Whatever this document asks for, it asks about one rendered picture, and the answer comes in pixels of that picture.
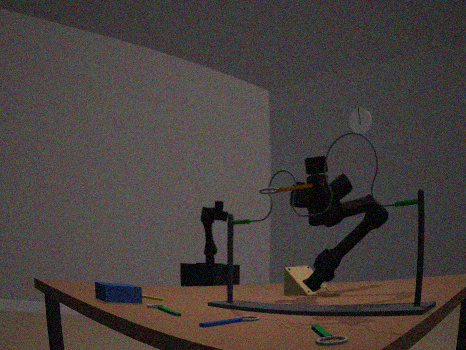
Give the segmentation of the white ring with blue handle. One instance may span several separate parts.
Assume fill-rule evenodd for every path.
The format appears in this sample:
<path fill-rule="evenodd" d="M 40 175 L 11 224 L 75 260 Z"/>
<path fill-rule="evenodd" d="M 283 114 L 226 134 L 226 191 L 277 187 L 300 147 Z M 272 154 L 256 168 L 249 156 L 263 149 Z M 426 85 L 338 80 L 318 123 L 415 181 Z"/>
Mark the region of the white ring with blue handle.
<path fill-rule="evenodd" d="M 243 319 L 243 318 L 254 318 L 254 319 Z M 228 319 L 228 320 L 219 320 L 219 321 L 215 321 L 215 322 L 205 322 L 205 323 L 199 323 L 199 327 L 213 327 L 213 326 L 217 326 L 217 325 L 226 325 L 226 324 L 229 324 L 229 323 L 238 323 L 238 322 L 243 322 L 243 321 L 256 321 L 256 320 L 259 320 L 259 317 L 255 317 L 255 316 L 238 316 L 236 318 L 233 318 L 233 319 Z"/>

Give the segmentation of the green handle with grey loop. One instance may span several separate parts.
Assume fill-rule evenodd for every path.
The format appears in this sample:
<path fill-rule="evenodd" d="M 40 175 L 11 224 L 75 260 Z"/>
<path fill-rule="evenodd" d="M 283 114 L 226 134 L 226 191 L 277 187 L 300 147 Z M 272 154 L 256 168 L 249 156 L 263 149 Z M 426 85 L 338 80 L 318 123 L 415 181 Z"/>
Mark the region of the green handle with grey loop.
<path fill-rule="evenodd" d="M 318 345 L 337 345 L 337 344 L 342 344 L 347 342 L 348 338 L 345 336 L 332 336 L 331 333 L 327 332 L 322 326 L 320 327 L 319 325 L 312 325 L 311 329 L 315 331 L 321 338 L 317 339 L 315 342 Z M 343 339 L 341 341 L 336 341 L 336 342 L 322 342 L 327 339 Z M 321 342 L 320 342 L 321 341 Z"/>
<path fill-rule="evenodd" d="M 166 313 L 181 317 L 181 313 L 173 311 L 172 309 L 167 308 L 167 306 L 165 306 L 165 305 L 157 305 L 157 304 L 150 304 L 149 305 L 149 304 L 147 304 L 147 306 L 150 307 L 150 308 L 153 308 L 153 309 L 159 309 L 159 310 L 161 310 L 163 312 L 166 312 Z M 158 307 L 155 307 L 155 306 L 158 306 Z"/>

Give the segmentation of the blue block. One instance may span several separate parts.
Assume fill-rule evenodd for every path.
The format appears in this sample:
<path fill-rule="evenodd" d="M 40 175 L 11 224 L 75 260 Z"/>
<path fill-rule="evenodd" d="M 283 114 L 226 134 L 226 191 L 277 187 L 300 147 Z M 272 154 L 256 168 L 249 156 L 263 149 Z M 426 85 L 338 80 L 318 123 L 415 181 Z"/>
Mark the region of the blue block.
<path fill-rule="evenodd" d="M 96 298 L 104 302 L 140 303 L 142 304 L 141 287 L 131 284 L 95 282 Z"/>

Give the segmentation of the orange bar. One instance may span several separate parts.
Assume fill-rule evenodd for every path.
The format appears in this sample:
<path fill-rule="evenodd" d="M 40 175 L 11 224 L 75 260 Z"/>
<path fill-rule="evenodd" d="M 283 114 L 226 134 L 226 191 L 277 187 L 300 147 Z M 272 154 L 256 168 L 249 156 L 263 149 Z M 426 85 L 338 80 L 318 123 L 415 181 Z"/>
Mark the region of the orange bar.
<path fill-rule="evenodd" d="M 308 189 L 308 188 L 312 188 L 312 187 L 313 187 L 313 184 L 300 185 L 300 186 L 296 186 L 296 190 L 303 190 L 303 189 Z M 277 190 L 277 191 L 271 192 L 271 194 L 274 194 L 274 193 L 278 193 L 278 192 L 294 191 L 294 186 L 282 187 L 282 188 L 264 188 L 264 189 L 261 189 L 259 192 L 261 194 L 269 194 L 269 192 L 262 192 L 262 191 L 267 191 L 267 190 Z"/>

